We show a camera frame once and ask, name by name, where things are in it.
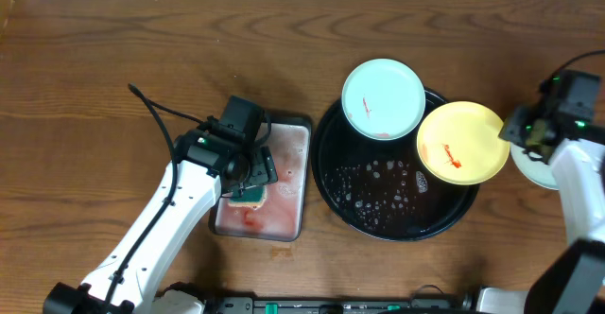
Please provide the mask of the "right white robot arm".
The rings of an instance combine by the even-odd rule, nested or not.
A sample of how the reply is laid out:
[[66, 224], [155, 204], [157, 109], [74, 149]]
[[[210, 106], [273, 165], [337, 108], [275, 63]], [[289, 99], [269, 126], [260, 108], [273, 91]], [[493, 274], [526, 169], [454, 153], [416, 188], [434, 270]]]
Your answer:
[[569, 247], [534, 283], [526, 313], [602, 313], [604, 286], [604, 129], [590, 111], [520, 106], [499, 137], [518, 169], [559, 192]]

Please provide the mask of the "light blue plate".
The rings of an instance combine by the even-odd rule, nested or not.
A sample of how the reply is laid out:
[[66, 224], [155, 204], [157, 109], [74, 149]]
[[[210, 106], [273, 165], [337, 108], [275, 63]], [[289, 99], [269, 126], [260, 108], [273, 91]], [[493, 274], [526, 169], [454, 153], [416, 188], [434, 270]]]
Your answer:
[[358, 133], [378, 141], [399, 139], [423, 118], [424, 86], [417, 74], [399, 61], [365, 61], [345, 79], [341, 107]]
[[539, 158], [539, 155], [533, 152], [527, 155], [514, 144], [510, 145], [510, 155], [519, 171], [530, 181], [546, 189], [558, 190], [550, 166], [542, 161], [532, 161], [532, 158]]

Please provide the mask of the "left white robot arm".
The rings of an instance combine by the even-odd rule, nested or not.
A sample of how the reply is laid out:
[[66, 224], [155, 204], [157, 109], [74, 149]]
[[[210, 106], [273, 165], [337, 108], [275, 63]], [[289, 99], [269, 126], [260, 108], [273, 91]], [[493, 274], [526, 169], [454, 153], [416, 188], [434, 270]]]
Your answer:
[[210, 118], [177, 138], [151, 200], [108, 257], [76, 287], [58, 283], [45, 314], [202, 313], [205, 303], [184, 290], [157, 293], [199, 220], [223, 196], [276, 183], [264, 121]]

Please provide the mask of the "green yellow sponge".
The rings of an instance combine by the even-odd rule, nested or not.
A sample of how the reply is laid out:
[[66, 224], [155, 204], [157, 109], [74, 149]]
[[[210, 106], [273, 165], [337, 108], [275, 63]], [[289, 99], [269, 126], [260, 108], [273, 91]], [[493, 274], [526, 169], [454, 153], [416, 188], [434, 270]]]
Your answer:
[[259, 208], [267, 199], [267, 191], [264, 186], [258, 186], [243, 190], [238, 196], [232, 195], [228, 199], [231, 207]]

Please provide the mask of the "yellow plate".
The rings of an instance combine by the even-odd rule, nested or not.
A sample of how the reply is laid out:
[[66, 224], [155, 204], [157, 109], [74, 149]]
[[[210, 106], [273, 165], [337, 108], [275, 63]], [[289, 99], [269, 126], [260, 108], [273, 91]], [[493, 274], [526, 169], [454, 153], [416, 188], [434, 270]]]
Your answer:
[[502, 119], [470, 101], [446, 103], [422, 121], [416, 148], [424, 167], [457, 185], [488, 181], [505, 165], [510, 143], [499, 137]]

